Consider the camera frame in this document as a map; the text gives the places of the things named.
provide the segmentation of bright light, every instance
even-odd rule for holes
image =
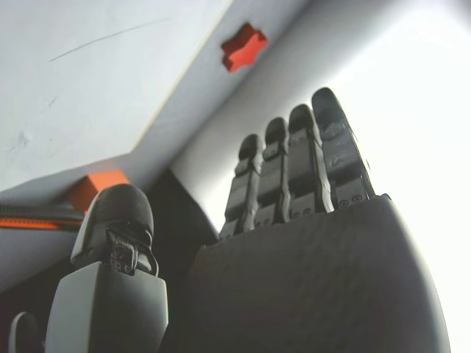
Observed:
[[[471,33],[410,14],[327,84],[432,273],[453,353],[470,351]]]

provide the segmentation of star-shaped object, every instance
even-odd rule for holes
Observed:
[[[267,43],[268,39],[261,31],[245,24],[233,39],[222,44],[225,53],[222,62],[229,72],[237,71],[241,66],[253,64]]]

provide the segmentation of red star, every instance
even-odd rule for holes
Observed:
[[[222,44],[225,53],[222,62],[229,72],[234,72],[244,65],[251,65],[267,43],[268,39],[261,31],[256,31],[246,24],[233,39]]]

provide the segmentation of scratch mark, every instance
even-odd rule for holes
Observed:
[[[54,99],[52,99],[51,102],[47,104],[47,107],[50,108],[57,101],[58,98],[59,96],[56,96]]]
[[[90,42],[87,42],[85,44],[82,44],[81,46],[78,46],[74,49],[71,49],[69,51],[66,51],[65,53],[62,53],[61,55],[57,55],[56,57],[53,57],[52,59],[50,59],[49,63],[52,63],[53,61],[57,60],[57,59],[60,59],[61,57],[64,57],[66,55],[69,55],[71,53],[73,53],[74,51],[77,51],[77,50],[80,50],[81,48],[85,48],[86,46],[90,46],[96,42],[99,42],[101,40],[107,40],[109,38],[112,38],[112,37],[115,37],[117,35],[122,35],[126,32],[130,32],[130,31],[134,31],[136,29],[140,29],[140,28],[144,28],[144,27],[148,27],[148,26],[153,26],[154,24],[161,24],[163,22],[167,22],[168,20],[170,20],[170,18],[160,18],[158,20],[154,20],[154,21],[150,21],[150,22],[147,22],[145,24],[140,24],[139,26],[135,26],[135,27],[131,27],[131,28],[127,28],[127,29],[123,29],[122,31],[119,31],[119,32],[116,32],[116,33],[113,33],[111,35],[105,35],[104,37],[101,37],[101,38],[98,38],[98,39],[94,39],[94,40],[91,40]]]

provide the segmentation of orange stripe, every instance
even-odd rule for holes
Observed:
[[[0,218],[0,227],[27,229],[60,229],[61,225],[82,224],[80,221],[62,221],[35,218]]]

